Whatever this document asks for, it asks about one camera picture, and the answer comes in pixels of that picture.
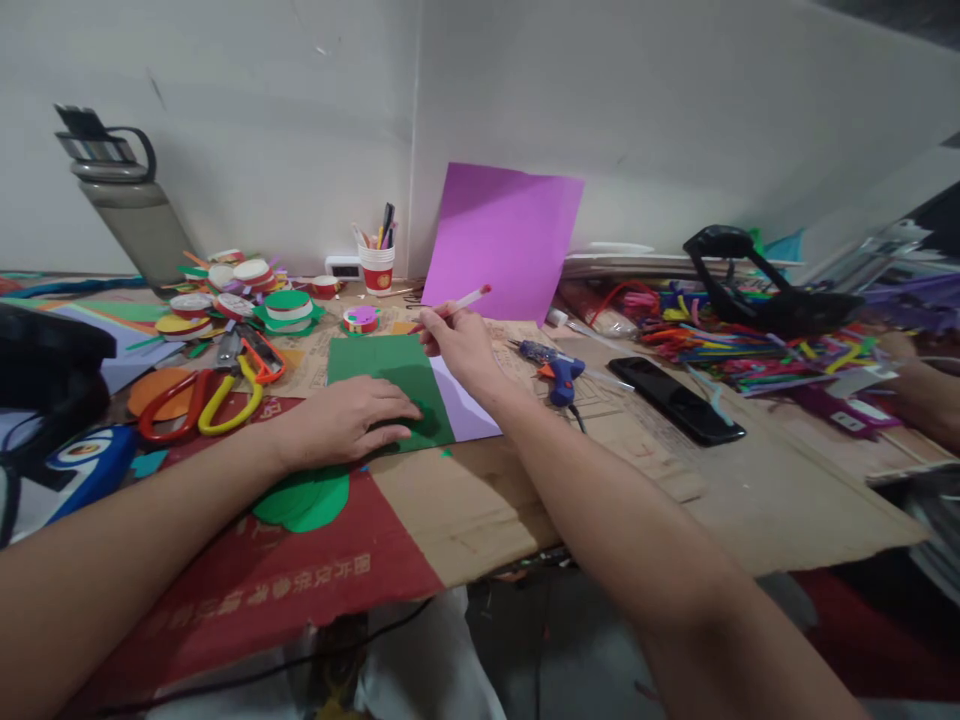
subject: bottle handle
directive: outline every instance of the bottle handle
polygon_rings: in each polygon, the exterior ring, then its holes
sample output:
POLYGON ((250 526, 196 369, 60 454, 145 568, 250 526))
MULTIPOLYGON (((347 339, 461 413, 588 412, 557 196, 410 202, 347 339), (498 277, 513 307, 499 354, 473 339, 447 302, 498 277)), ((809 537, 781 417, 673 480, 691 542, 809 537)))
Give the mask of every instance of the bottle handle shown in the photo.
POLYGON ((126 130, 127 132, 132 132, 137 136, 137 138, 139 138, 140 143, 143 145, 143 150, 147 154, 147 174, 143 176, 142 182, 153 182, 153 179, 157 176, 157 154, 153 151, 153 145, 151 144, 150 139, 147 137, 147 134, 139 128, 123 126, 104 128, 104 130, 107 132, 126 130))

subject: yellow scissors handle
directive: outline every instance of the yellow scissors handle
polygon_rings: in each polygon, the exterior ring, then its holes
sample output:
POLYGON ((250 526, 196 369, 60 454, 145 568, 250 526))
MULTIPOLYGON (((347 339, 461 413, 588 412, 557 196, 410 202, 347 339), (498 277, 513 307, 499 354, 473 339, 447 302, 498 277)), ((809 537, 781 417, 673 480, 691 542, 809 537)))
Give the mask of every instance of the yellow scissors handle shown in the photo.
POLYGON ((247 402, 247 406, 241 410, 236 416, 230 418, 225 423, 220 425, 211 425, 214 416, 217 414, 217 411, 220 409, 220 406, 223 404, 223 401, 227 399, 227 395, 230 394, 230 391, 233 389, 233 385, 236 382, 236 378, 233 375, 227 375, 223 382, 220 383, 220 387, 217 388, 217 392, 213 394, 213 397, 210 398, 210 402, 207 403, 207 406, 203 409, 203 412, 200 413, 200 419, 197 421, 197 427, 200 429, 200 433, 203 435, 223 435, 224 433, 230 432, 235 427, 243 425, 247 420, 250 419, 250 416, 253 415, 254 411, 259 407, 260 401, 263 400, 263 385, 257 382, 257 373, 253 368, 250 367, 250 363, 247 362, 247 359, 240 355, 237 357, 237 361, 240 363, 240 371, 243 373, 243 376, 253 387, 253 393, 250 395, 250 400, 247 402))

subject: marker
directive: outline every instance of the marker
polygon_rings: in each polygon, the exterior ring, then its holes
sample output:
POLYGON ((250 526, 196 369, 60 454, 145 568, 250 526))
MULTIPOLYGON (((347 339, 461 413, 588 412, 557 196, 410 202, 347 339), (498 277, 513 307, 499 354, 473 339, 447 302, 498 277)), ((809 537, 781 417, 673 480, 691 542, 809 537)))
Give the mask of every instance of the marker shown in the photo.
MULTIPOLYGON (((453 314, 454 314, 455 312, 457 312, 458 310, 463 310, 465 307, 468 307, 468 306, 470 306, 470 305, 473 305, 477 300, 479 300, 480 298, 482 298, 484 295, 486 295, 486 294, 487 294, 488 292, 490 292, 491 290, 493 290, 493 288, 492 288, 490 285, 484 285, 484 286, 483 286, 482 288, 480 288, 479 290, 474 290, 474 291, 473 291, 472 293, 470 293, 469 295, 465 295, 464 297, 462 297, 462 298, 460 298, 459 300, 457 300, 457 302, 455 302, 455 303, 453 304, 453 307, 452 307, 452 308, 450 308, 449 310, 444 310, 442 313, 440 313, 440 317, 446 319, 446 318, 450 317, 451 315, 453 315, 453 314)), ((423 330, 423 323, 417 323, 417 324, 413 327, 413 329, 412 329, 410 332, 407 333, 407 335, 416 335, 416 334, 417 334, 418 332, 420 332, 421 330, 423 330)))

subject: left hand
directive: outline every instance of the left hand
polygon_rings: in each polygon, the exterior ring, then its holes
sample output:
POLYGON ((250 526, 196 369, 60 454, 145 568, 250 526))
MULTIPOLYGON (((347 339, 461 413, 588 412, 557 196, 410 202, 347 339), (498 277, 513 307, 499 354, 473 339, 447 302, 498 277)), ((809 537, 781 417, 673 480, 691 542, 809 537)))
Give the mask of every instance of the left hand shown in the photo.
POLYGON ((292 410, 269 420, 262 431, 287 472, 359 460, 364 455, 410 437, 403 425, 376 423, 394 418, 420 420, 423 413, 403 390, 369 375, 325 387, 292 410))

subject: pen holder cup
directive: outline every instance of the pen holder cup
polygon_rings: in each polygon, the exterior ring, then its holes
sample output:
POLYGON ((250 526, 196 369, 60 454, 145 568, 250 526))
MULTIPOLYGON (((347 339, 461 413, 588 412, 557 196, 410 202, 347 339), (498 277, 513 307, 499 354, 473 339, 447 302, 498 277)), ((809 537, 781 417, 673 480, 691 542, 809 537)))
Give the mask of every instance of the pen holder cup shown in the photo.
POLYGON ((357 249, 360 251, 360 265, 363 266, 363 279, 367 283, 367 292, 371 295, 386 295, 393 286, 393 259, 396 248, 357 249))

